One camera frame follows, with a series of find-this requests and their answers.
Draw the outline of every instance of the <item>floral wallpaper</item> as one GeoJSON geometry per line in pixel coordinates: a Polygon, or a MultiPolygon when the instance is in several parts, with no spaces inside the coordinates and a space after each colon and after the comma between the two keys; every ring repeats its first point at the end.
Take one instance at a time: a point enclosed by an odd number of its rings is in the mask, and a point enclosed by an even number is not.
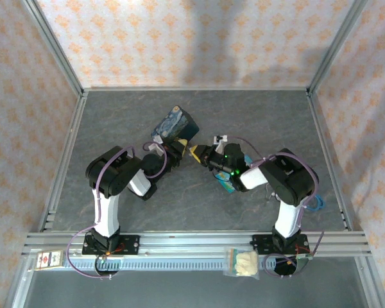
{"type": "Polygon", "coordinates": [[[353,0],[38,0],[84,87],[303,87],[353,0]]]}
{"type": "Polygon", "coordinates": [[[385,0],[369,0],[318,91],[342,191],[385,288],[385,0]]]}
{"type": "Polygon", "coordinates": [[[36,230],[76,96],[19,0],[0,0],[0,307],[36,230]]]}

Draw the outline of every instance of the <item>wall panel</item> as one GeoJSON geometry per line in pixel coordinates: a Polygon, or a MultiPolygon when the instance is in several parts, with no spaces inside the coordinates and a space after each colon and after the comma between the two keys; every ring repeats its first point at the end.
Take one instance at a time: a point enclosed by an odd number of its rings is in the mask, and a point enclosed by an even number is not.
{"type": "Polygon", "coordinates": [[[19,0],[0,0],[0,307],[36,230],[76,97],[19,0]]]}
{"type": "Polygon", "coordinates": [[[342,191],[385,287],[385,0],[369,0],[318,91],[342,191]]]}
{"type": "Polygon", "coordinates": [[[38,0],[84,87],[306,87],[353,0],[38,0]]]}

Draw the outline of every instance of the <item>blue cable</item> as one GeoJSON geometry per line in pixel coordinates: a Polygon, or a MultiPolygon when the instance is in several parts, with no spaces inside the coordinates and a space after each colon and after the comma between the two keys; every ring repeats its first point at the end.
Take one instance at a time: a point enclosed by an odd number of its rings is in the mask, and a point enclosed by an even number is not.
{"type": "Polygon", "coordinates": [[[307,210],[311,210],[313,212],[317,212],[317,211],[323,209],[326,206],[325,201],[323,201],[321,196],[316,195],[315,199],[316,199],[316,207],[307,207],[307,210]]]}

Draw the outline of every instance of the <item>plastic bag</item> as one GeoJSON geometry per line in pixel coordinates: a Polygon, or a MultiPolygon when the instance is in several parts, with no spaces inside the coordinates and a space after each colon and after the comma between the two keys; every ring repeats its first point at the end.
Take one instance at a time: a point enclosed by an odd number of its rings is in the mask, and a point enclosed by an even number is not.
{"type": "Polygon", "coordinates": [[[252,247],[226,247],[224,275],[259,279],[259,256],[252,247]]]}

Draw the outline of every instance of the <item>mounting plate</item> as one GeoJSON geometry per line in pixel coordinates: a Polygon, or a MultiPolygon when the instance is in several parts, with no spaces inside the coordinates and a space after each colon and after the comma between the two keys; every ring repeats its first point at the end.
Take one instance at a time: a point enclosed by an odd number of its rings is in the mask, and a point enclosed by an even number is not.
{"type": "Polygon", "coordinates": [[[258,251],[259,255],[281,253],[283,255],[296,255],[309,252],[308,237],[300,234],[283,252],[280,252],[272,243],[272,234],[254,234],[250,244],[258,251]]]}
{"type": "MultiPolygon", "coordinates": [[[[140,248],[140,236],[139,235],[120,235],[118,250],[112,253],[113,255],[138,255],[140,248]]],[[[91,234],[88,234],[84,238],[84,245],[82,255],[103,255],[105,249],[97,244],[91,234]]]]}

